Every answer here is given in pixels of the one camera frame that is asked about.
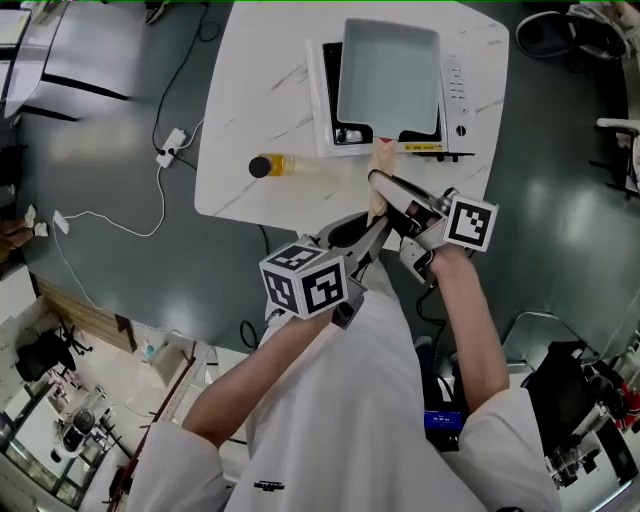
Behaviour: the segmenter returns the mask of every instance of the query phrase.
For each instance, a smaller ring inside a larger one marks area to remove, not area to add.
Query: electrical cord
[[[204,117],[200,120],[198,125],[194,128],[193,134],[191,135],[191,138],[189,139],[189,142],[187,142],[184,146],[179,146],[178,149],[184,149],[184,148],[188,148],[189,146],[191,146],[191,144],[193,143],[193,140],[196,138],[196,134],[198,133],[198,129],[202,126],[202,123],[204,123]]]
[[[189,167],[191,167],[194,171],[198,171],[198,168],[193,165],[191,162],[189,162],[188,160],[185,160],[184,158],[180,158],[178,155],[175,154],[175,152],[173,151],[173,149],[169,150],[169,154],[173,155],[173,158],[175,158],[176,160],[182,162],[183,164],[188,165]]]
[[[475,253],[476,253],[475,250],[470,250],[466,254],[467,254],[467,257],[471,259]],[[444,328],[447,326],[447,321],[443,318],[429,318],[424,315],[424,311],[423,311],[424,301],[427,299],[427,297],[429,297],[429,295],[433,293],[433,291],[437,287],[438,287],[438,280],[436,279],[429,285],[429,288],[427,289],[427,291],[424,294],[422,294],[420,297],[418,297],[418,300],[416,301],[416,314],[425,322],[431,325],[435,325],[438,328],[436,335],[433,338],[433,345],[432,345],[433,348],[431,351],[432,352],[431,373],[439,377],[439,375],[437,375],[435,372],[435,365],[438,357],[438,345],[440,343],[440,337],[442,336],[442,332],[444,331]]]
[[[111,404],[109,406],[109,408],[113,408],[113,407],[124,407],[125,409],[128,409],[129,411],[131,411],[134,414],[137,414],[138,416],[140,416],[141,418],[153,418],[155,416],[155,414],[142,414],[134,409],[132,409],[131,407],[124,405],[124,404]]]
[[[175,82],[176,78],[178,78],[178,75],[180,74],[185,64],[189,60],[189,57],[191,56],[191,51],[193,50],[193,47],[195,46],[196,41],[200,41],[202,43],[210,43],[212,41],[215,41],[220,35],[220,33],[222,32],[222,27],[218,22],[204,21],[204,18],[207,15],[208,11],[209,11],[209,4],[205,4],[204,11],[202,12],[202,16],[200,16],[200,20],[198,21],[198,28],[196,29],[195,33],[193,34],[193,38],[191,39],[191,44],[189,45],[189,49],[187,50],[187,53],[185,54],[184,59],[182,59],[182,63],[180,64],[180,66],[178,66],[178,69],[176,69],[175,73],[171,77],[171,80],[169,80],[167,87],[165,87],[164,92],[162,93],[162,96],[160,97],[160,103],[158,104],[158,110],[156,111],[156,120],[155,120],[155,123],[153,124],[153,131],[151,132],[151,142],[156,152],[160,155],[164,155],[164,150],[159,148],[158,145],[156,144],[156,131],[158,130],[160,125],[160,112],[162,110],[162,106],[164,105],[164,100],[166,99],[167,94],[171,89],[171,86]],[[203,36],[203,29],[207,25],[214,25],[216,27],[216,33],[210,37]],[[193,142],[193,137],[195,137],[196,131],[197,131],[197,128],[196,130],[194,130],[193,136],[191,137],[192,140],[187,144],[187,146],[190,145],[191,142]]]
[[[103,215],[101,213],[95,213],[95,212],[93,212],[91,210],[86,210],[86,211],[84,211],[82,213],[77,213],[75,215],[65,215],[65,216],[63,216],[63,218],[65,220],[70,220],[70,219],[77,219],[77,218],[83,217],[85,215],[92,215],[94,217],[98,217],[98,218],[106,220],[112,226],[120,228],[123,231],[126,231],[127,233],[131,233],[132,235],[139,236],[141,238],[148,238],[148,237],[154,235],[156,233],[156,231],[158,231],[158,229],[160,229],[160,226],[164,222],[164,214],[165,214],[166,208],[165,208],[164,191],[162,190],[162,184],[160,183],[160,173],[161,173],[161,171],[162,171],[162,166],[160,165],[160,166],[158,166],[158,172],[156,173],[156,184],[158,185],[158,190],[160,191],[160,199],[162,201],[162,214],[160,215],[160,220],[158,221],[158,224],[156,224],[156,227],[153,228],[153,230],[151,230],[149,233],[139,233],[137,231],[134,231],[132,229],[129,229],[129,228],[125,227],[125,226],[122,226],[122,225],[118,224],[117,222],[111,220],[106,215]],[[58,242],[57,227],[58,227],[58,225],[55,222],[55,217],[54,217],[54,219],[53,219],[53,240],[54,240],[54,242],[56,244],[56,247],[58,248],[58,251],[60,251],[60,256],[62,256],[62,260],[65,262],[65,264],[69,268],[69,271],[71,272],[71,275],[73,276],[73,279],[76,281],[76,283],[78,283],[78,286],[80,286],[80,289],[82,290],[82,293],[83,293],[85,299],[87,299],[87,301],[89,301],[89,304],[91,304],[95,309],[98,309],[98,310],[105,309],[105,308],[102,308],[102,307],[98,306],[95,302],[93,302],[91,297],[89,297],[89,294],[87,293],[87,290],[85,289],[84,285],[82,284],[82,282],[78,278],[75,270],[73,270],[73,267],[71,266],[71,263],[69,263],[69,260],[64,255],[64,252],[62,251],[62,247],[60,246],[60,242]]]
[[[251,336],[253,337],[253,342],[249,343],[247,338],[244,336],[244,328],[247,327],[251,332]],[[249,350],[256,350],[258,348],[258,335],[256,334],[256,330],[249,320],[243,320],[240,322],[240,339],[245,347]]]
[[[449,398],[451,399],[451,401],[453,402],[453,392],[451,391],[451,386],[449,386],[449,383],[444,380],[444,377],[442,377],[442,375],[438,375],[437,373],[433,374],[440,382],[442,382],[442,384],[444,385],[444,388],[447,390],[447,393],[449,393]]]
[[[627,310],[625,311],[624,315],[622,315],[622,318],[620,319],[620,323],[618,324],[616,329],[613,331],[611,336],[609,336],[609,339],[607,340],[607,344],[605,345],[604,350],[600,352],[600,354],[602,354],[600,359],[602,359],[606,355],[607,350],[609,350],[609,347],[613,343],[613,340],[615,339],[616,335],[618,334],[618,332],[620,332],[620,329],[622,328],[624,321],[627,319],[627,316],[629,316],[629,313],[631,312],[631,309],[633,308],[634,304],[638,300],[638,297],[640,297],[640,288],[638,288],[638,290],[636,291],[636,295],[634,296],[633,300],[629,303],[629,306],[627,307]]]
[[[267,256],[269,256],[269,254],[271,254],[271,244],[269,243],[269,237],[267,236],[267,232],[264,229],[264,226],[262,224],[258,224],[258,227],[260,228],[260,232],[262,233],[262,237],[264,238],[264,252]],[[271,316],[265,321],[265,330],[266,330],[266,325],[268,324],[268,321],[270,318]],[[252,342],[250,342],[245,337],[245,332],[244,332],[245,327],[249,329],[249,332],[251,332],[251,337],[253,338]],[[242,322],[240,322],[240,340],[242,340],[242,344],[245,347],[247,347],[249,350],[258,349],[258,345],[259,345],[258,334],[256,333],[256,330],[253,327],[253,324],[249,322],[249,320],[243,320]]]
[[[364,273],[367,271],[367,269],[369,268],[370,263],[367,263],[364,267],[362,267],[360,270],[358,270],[357,274],[356,274],[356,281],[358,281],[360,284],[362,284],[362,278],[364,277]]]
[[[262,224],[258,224],[258,227],[260,228],[260,232],[262,233],[262,238],[264,238],[264,252],[267,256],[269,256],[269,254],[271,254],[271,244],[269,243],[269,237],[267,236],[267,232],[265,231]]]
[[[178,77],[178,75],[180,74],[180,72],[182,71],[182,69],[184,68],[185,64],[187,63],[189,56],[191,55],[191,51],[193,50],[196,41],[201,41],[203,43],[209,43],[212,42],[214,40],[216,40],[218,38],[218,36],[221,34],[222,32],[222,27],[221,25],[216,22],[216,21],[204,21],[204,18],[207,14],[207,12],[209,11],[209,5],[205,4],[204,5],[204,11],[202,12],[202,15],[200,16],[200,20],[198,21],[198,28],[196,29],[193,38],[191,40],[191,44],[189,45],[189,48],[187,50],[187,53],[185,54],[184,59],[182,60],[182,63],[180,64],[180,66],[178,66],[178,69],[176,69],[175,73],[173,74],[173,76],[171,77],[171,80],[169,81],[169,83],[167,84],[167,87],[164,89],[162,96],[160,98],[160,103],[158,104],[158,109],[156,111],[156,119],[155,119],[155,123],[153,126],[153,131],[151,133],[151,140],[153,143],[153,147],[155,148],[156,152],[158,154],[164,155],[164,150],[160,149],[155,141],[155,135],[156,135],[156,131],[159,128],[159,123],[160,123],[160,112],[162,111],[162,106],[164,105],[164,101],[167,97],[167,94],[169,92],[169,90],[171,89],[171,86],[173,85],[173,83],[175,82],[176,78]],[[205,31],[205,27],[207,26],[211,26],[213,25],[216,28],[216,31],[213,35],[209,36],[209,37],[205,37],[204,35],[204,31]],[[193,134],[191,135],[191,138],[189,139],[189,142],[187,142],[186,144],[184,144],[183,146],[180,146],[178,149],[184,149],[189,147],[193,141],[195,140],[196,134],[198,133],[199,128],[202,126],[202,124],[204,123],[204,118],[202,118],[200,120],[200,122],[198,123],[198,125],[195,127],[195,129],[193,130]],[[191,168],[193,168],[194,170],[197,170],[197,168],[191,164],[190,162],[188,162],[187,160],[184,160],[180,157],[178,157],[177,155],[173,154],[173,156],[178,159],[179,161],[183,162],[184,164],[190,166]],[[160,226],[162,225],[162,223],[164,222],[164,217],[165,217],[165,196],[164,196],[164,191],[162,190],[162,185],[160,183],[160,172],[162,171],[162,166],[158,167],[158,172],[156,174],[156,183],[158,185],[158,190],[160,191],[160,198],[162,200],[162,214],[160,216],[160,220],[158,221],[158,224],[155,226],[155,228],[153,228],[152,231],[150,231],[149,233],[139,233],[137,231],[134,231],[132,229],[129,229],[125,226],[122,226],[121,224],[118,224],[117,222],[111,220],[108,216],[103,215],[103,214],[99,214],[99,213],[95,213],[91,210],[86,210],[82,213],[78,213],[76,215],[67,215],[64,216],[63,218],[65,220],[70,220],[70,219],[77,219],[79,217],[83,217],[85,215],[92,215],[94,217],[99,217],[101,219],[106,220],[109,224],[120,228],[124,231],[126,231],[127,233],[130,233],[132,235],[135,236],[139,236],[142,238],[147,238],[150,236],[153,236],[158,229],[160,229]],[[78,286],[80,286],[80,289],[82,290],[82,293],[85,297],[85,299],[87,299],[87,301],[89,302],[89,304],[91,304],[91,306],[93,306],[95,309],[98,310],[104,310],[105,308],[102,308],[100,306],[98,306],[92,299],[91,297],[89,297],[89,294],[87,293],[87,290],[85,289],[84,285],[82,284],[82,282],[80,281],[80,279],[78,278],[77,274],[75,273],[71,263],[69,262],[69,260],[66,258],[66,256],[64,255],[64,252],[62,251],[62,247],[60,246],[60,243],[58,242],[58,236],[57,236],[57,230],[56,230],[57,224],[55,222],[55,220],[53,221],[53,238],[55,241],[55,244],[58,248],[58,251],[60,252],[60,256],[62,257],[63,261],[65,262],[65,264],[67,265],[67,267],[69,268],[69,271],[71,272],[71,275],[73,276],[74,280],[76,281],[76,283],[78,283]]]

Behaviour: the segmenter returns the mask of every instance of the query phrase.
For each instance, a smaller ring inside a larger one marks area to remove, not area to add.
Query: white cable
[[[188,148],[189,146],[191,146],[191,143],[193,142],[193,139],[196,138],[196,133],[198,133],[198,128],[200,128],[202,126],[202,123],[204,123],[204,117],[202,118],[202,121],[200,121],[198,123],[198,126],[196,126],[196,129],[193,130],[193,135],[191,135],[191,139],[189,139],[189,142],[187,142],[184,146],[178,146],[178,149],[184,149],[184,148]]]
[[[124,404],[111,404],[109,406],[110,408],[112,407],[124,407],[125,409],[130,410],[132,413],[137,414],[138,416],[141,416],[143,418],[153,418],[155,415],[154,414],[142,414],[141,412],[138,412],[134,409],[132,409],[131,407],[124,405]]]
[[[106,215],[102,215],[101,213],[95,213],[92,212],[91,210],[87,210],[84,211],[82,213],[77,213],[76,215],[65,215],[64,218],[66,220],[69,219],[77,219],[78,217],[82,217],[84,215],[93,215],[94,217],[100,217],[101,219],[106,220],[109,224],[120,228],[124,231],[126,231],[127,233],[131,233],[132,235],[136,235],[136,236],[140,236],[143,238],[152,236],[155,234],[156,231],[158,231],[158,229],[160,228],[160,226],[162,225],[162,222],[164,221],[164,192],[162,191],[162,185],[160,185],[160,172],[162,171],[163,167],[161,165],[158,166],[158,173],[156,175],[156,183],[158,184],[158,190],[160,191],[160,198],[162,199],[162,215],[160,216],[160,221],[158,221],[158,225],[153,228],[153,231],[151,231],[150,233],[138,233],[137,231],[133,231],[132,229],[129,228],[125,228],[124,226],[121,226],[120,224],[118,224],[117,222],[112,221],[109,217],[107,217]]]
[[[117,222],[112,221],[106,215],[102,215],[100,213],[95,213],[95,212],[92,212],[90,210],[84,211],[82,213],[78,213],[76,215],[65,215],[65,216],[63,216],[63,218],[65,220],[69,220],[69,219],[77,219],[78,217],[82,217],[84,215],[93,215],[94,217],[99,217],[101,219],[106,220],[109,224],[111,224],[111,225],[113,225],[113,226],[115,226],[117,228],[120,228],[120,229],[126,231],[127,233],[131,233],[132,235],[136,235],[136,236],[139,236],[139,237],[142,237],[142,238],[150,237],[150,236],[154,235],[156,231],[158,231],[158,229],[162,225],[162,222],[164,221],[165,198],[164,198],[164,191],[162,190],[162,185],[160,184],[160,172],[161,171],[162,171],[162,166],[160,165],[160,166],[158,166],[158,172],[156,174],[156,183],[158,185],[158,190],[160,191],[160,198],[162,200],[162,215],[160,216],[160,221],[158,222],[157,226],[155,228],[153,228],[153,231],[151,231],[150,233],[138,233],[137,231],[133,231],[133,230],[131,230],[129,228],[121,226]],[[89,294],[87,293],[87,290],[85,290],[84,286],[80,282],[80,279],[78,279],[78,276],[76,275],[75,271],[73,270],[73,267],[71,266],[71,263],[69,263],[69,260],[67,260],[67,258],[65,257],[64,253],[62,252],[62,247],[60,247],[60,244],[58,243],[58,236],[57,236],[57,233],[56,233],[56,226],[57,226],[57,224],[56,224],[56,222],[54,220],[53,221],[53,239],[54,239],[54,241],[56,243],[56,246],[58,247],[58,251],[60,251],[60,256],[62,256],[63,261],[67,264],[67,267],[69,267],[69,270],[71,271],[71,275],[75,279],[76,283],[78,283],[78,286],[80,286],[80,289],[82,290],[82,293],[84,294],[85,299],[87,299],[89,301],[89,304],[91,304],[94,308],[96,308],[98,310],[105,309],[105,308],[101,308],[95,302],[93,302],[93,300],[91,300],[91,297],[89,297]]]
[[[620,323],[618,324],[618,327],[616,327],[616,330],[613,331],[613,334],[611,335],[611,337],[609,338],[609,341],[607,341],[607,345],[604,347],[604,350],[601,352],[601,356],[600,358],[602,359],[604,357],[604,355],[607,353],[607,350],[609,349],[609,346],[611,345],[611,343],[613,342],[613,339],[616,337],[616,334],[618,334],[618,331],[620,330],[620,328],[622,327],[622,324],[624,324],[624,321],[627,319],[627,316],[629,315],[629,312],[631,311],[631,308],[633,307],[633,305],[636,303],[636,301],[638,300],[638,297],[640,297],[640,288],[638,288],[638,291],[636,292],[636,296],[633,298],[633,300],[631,301],[631,303],[629,304],[629,307],[627,308],[627,310],[625,311],[624,315],[622,316],[622,319],[620,320]]]

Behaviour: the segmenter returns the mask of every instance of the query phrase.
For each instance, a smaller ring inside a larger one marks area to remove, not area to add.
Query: white sleeve
[[[489,510],[560,510],[526,389],[508,389],[484,403],[467,419],[458,444],[458,452],[443,458]]]
[[[171,422],[152,425],[133,474],[128,511],[215,512],[229,495],[213,444]]]

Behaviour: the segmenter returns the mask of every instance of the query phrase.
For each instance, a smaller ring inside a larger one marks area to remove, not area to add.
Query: hand
[[[430,269],[438,280],[469,271],[475,272],[473,263],[465,254],[464,249],[454,244],[446,244],[436,249]]]

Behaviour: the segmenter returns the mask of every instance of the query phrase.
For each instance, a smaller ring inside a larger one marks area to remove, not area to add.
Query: bottle
[[[329,172],[335,166],[335,162],[327,158],[264,153],[249,162],[249,172],[254,178],[264,178],[265,176],[286,176],[294,172],[305,174]]]
[[[295,169],[295,160],[291,155],[263,154],[249,162],[249,172],[254,178],[265,176],[285,176]]]

